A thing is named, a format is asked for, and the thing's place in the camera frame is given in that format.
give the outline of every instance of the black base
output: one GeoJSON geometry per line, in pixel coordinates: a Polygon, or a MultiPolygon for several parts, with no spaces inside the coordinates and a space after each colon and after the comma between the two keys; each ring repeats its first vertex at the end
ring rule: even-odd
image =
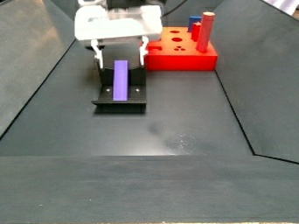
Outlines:
{"type": "Polygon", "coordinates": [[[145,69],[133,68],[128,71],[128,99],[113,101],[113,70],[99,69],[100,93],[96,101],[97,112],[104,113],[143,113],[145,112],[145,69]]]}

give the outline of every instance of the red peg board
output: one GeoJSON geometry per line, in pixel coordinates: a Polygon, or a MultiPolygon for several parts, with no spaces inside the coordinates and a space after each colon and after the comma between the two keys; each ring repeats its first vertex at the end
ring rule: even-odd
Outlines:
{"type": "Polygon", "coordinates": [[[147,46],[147,70],[215,70],[219,56],[212,44],[207,52],[196,51],[197,42],[187,30],[187,27],[163,28],[161,40],[151,41],[147,46]]]}

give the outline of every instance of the hole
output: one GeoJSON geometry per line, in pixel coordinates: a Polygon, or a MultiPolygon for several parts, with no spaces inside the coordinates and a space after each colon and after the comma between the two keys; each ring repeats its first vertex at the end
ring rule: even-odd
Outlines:
{"type": "Polygon", "coordinates": [[[173,41],[173,42],[181,42],[183,39],[181,39],[181,38],[172,38],[172,41],[173,41]]]}
{"type": "Polygon", "coordinates": [[[151,46],[148,46],[147,50],[148,50],[148,51],[152,51],[152,50],[161,51],[163,48],[161,48],[160,46],[151,45],[151,46]]]}

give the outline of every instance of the gray wall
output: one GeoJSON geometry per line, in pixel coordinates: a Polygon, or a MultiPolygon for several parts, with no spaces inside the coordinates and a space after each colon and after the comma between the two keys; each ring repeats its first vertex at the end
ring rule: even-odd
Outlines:
{"type": "Polygon", "coordinates": [[[79,8],[79,0],[51,0],[73,20],[79,8]]]}
{"type": "Polygon", "coordinates": [[[73,41],[73,23],[49,0],[0,7],[0,136],[73,41]]]}
{"type": "MultiPolygon", "coordinates": [[[[189,16],[199,16],[204,11],[213,11],[223,0],[188,0],[169,16],[163,18],[164,26],[188,26],[189,16]]],[[[171,11],[181,0],[168,0],[164,12],[171,11]]]]}
{"type": "Polygon", "coordinates": [[[216,70],[253,151],[299,162],[299,21],[260,0],[216,15],[216,70]]]}

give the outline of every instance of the purple block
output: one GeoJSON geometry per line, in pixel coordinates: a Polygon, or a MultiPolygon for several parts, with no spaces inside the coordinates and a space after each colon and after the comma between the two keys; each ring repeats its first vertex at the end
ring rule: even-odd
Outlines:
{"type": "Polygon", "coordinates": [[[127,101],[127,60],[115,61],[113,101],[127,101]]]}

